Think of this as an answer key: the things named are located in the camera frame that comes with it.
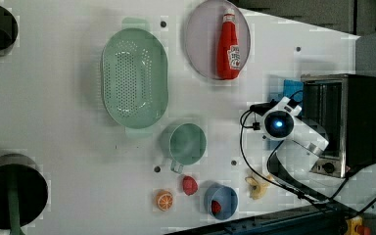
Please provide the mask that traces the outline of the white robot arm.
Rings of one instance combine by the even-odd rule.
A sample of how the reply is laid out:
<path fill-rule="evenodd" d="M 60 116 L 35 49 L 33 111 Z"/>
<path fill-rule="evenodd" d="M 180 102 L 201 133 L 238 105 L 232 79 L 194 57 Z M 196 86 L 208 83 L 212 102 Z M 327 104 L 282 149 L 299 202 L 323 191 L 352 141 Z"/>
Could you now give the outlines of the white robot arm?
<path fill-rule="evenodd" d="M 280 186 L 316 205 L 335 207 L 349 218 L 376 214 L 376 164 L 348 178 L 314 173 L 328 140 L 298 118 L 301 110 L 284 97 L 260 114 L 263 135 L 280 143 L 267 160 L 267 171 Z"/>

